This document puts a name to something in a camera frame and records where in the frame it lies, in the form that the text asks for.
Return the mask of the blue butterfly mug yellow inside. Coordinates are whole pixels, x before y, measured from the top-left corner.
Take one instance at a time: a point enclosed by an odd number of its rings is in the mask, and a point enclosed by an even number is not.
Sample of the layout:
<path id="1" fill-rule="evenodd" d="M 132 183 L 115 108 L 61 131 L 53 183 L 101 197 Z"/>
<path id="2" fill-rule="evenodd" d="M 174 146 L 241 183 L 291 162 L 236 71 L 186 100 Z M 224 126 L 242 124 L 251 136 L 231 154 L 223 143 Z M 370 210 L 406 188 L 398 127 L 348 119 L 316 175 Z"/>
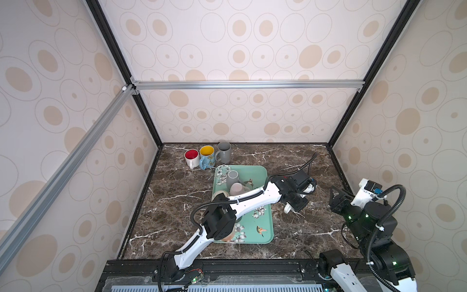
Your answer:
<path id="1" fill-rule="evenodd" d="M 199 150 L 200 161 L 199 167 L 202 170 L 212 169 L 215 167 L 215 149 L 212 146 L 203 146 Z"/>

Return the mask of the cream mug orange handle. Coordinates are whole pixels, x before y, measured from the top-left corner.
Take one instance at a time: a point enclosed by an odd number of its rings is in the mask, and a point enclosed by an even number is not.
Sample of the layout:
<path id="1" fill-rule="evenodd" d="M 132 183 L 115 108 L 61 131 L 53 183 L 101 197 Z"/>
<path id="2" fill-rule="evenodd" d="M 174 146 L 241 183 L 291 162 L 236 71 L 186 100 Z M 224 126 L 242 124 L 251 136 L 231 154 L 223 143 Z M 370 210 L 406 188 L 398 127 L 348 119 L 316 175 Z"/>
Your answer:
<path id="1" fill-rule="evenodd" d="M 222 242 L 230 242 L 235 237 L 235 231 L 232 231 L 227 237 L 221 239 Z"/>

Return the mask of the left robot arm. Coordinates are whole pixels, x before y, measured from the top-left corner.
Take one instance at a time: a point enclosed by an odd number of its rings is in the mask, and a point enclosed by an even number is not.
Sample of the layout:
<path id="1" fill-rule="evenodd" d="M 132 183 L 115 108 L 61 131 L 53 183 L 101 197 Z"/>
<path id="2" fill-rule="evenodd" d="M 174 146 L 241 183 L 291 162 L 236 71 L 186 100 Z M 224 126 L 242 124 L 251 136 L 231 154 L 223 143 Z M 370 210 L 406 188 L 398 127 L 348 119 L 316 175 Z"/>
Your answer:
<path id="1" fill-rule="evenodd" d="M 198 255 L 216 240 L 226 238 L 236 221 L 243 215 L 269 204 L 285 205 L 284 212 L 299 212 L 307 204 L 307 196 L 316 190 L 316 180 L 304 171 L 317 157 L 312 157 L 297 170 L 267 176 L 263 186 L 247 193 L 226 197 L 217 195 L 190 213 L 190 221 L 197 228 L 194 235 L 176 251 L 166 251 L 159 262 L 158 282 L 165 276 L 170 282 L 184 277 Z"/>

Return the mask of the large white mug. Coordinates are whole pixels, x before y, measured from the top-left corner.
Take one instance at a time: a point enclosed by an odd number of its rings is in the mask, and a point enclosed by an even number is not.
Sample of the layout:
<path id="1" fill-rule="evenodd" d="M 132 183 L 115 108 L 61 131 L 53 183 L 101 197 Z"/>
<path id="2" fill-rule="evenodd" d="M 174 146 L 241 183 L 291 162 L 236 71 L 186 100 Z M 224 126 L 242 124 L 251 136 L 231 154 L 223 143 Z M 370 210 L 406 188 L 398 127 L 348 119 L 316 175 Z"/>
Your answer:
<path id="1" fill-rule="evenodd" d="M 285 205 L 285 207 L 284 207 L 284 213 L 288 214 L 288 213 L 293 212 L 293 211 L 294 211 L 294 209 L 293 209 L 292 205 L 290 205 L 289 203 L 287 203 L 287 204 Z"/>

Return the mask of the tall dark grey mug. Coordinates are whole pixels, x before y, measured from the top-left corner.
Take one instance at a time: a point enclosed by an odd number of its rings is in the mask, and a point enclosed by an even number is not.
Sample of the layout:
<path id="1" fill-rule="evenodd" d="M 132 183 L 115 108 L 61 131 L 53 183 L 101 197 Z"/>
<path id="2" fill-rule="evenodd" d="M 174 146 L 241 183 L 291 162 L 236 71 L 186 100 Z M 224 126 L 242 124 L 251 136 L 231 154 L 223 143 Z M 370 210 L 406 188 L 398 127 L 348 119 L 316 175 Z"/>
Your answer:
<path id="1" fill-rule="evenodd" d="M 232 159 L 232 146 L 229 142 L 220 142 L 215 153 L 216 162 L 229 164 Z"/>

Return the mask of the white mug red inside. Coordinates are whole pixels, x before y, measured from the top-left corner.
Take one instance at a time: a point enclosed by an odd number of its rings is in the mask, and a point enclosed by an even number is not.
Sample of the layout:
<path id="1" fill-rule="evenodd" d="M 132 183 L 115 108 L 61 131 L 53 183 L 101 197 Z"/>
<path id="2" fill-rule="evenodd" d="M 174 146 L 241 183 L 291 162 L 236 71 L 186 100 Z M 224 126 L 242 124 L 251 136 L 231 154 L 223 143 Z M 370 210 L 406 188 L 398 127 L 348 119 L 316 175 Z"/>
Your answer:
<path id="1" fill-rule="evenodd" d="M 184 158 L 186 160 L 187 166 L 193 170 L 199 166 L 200 154 L 197 149 L 189 149 L 185 152 Z"/>

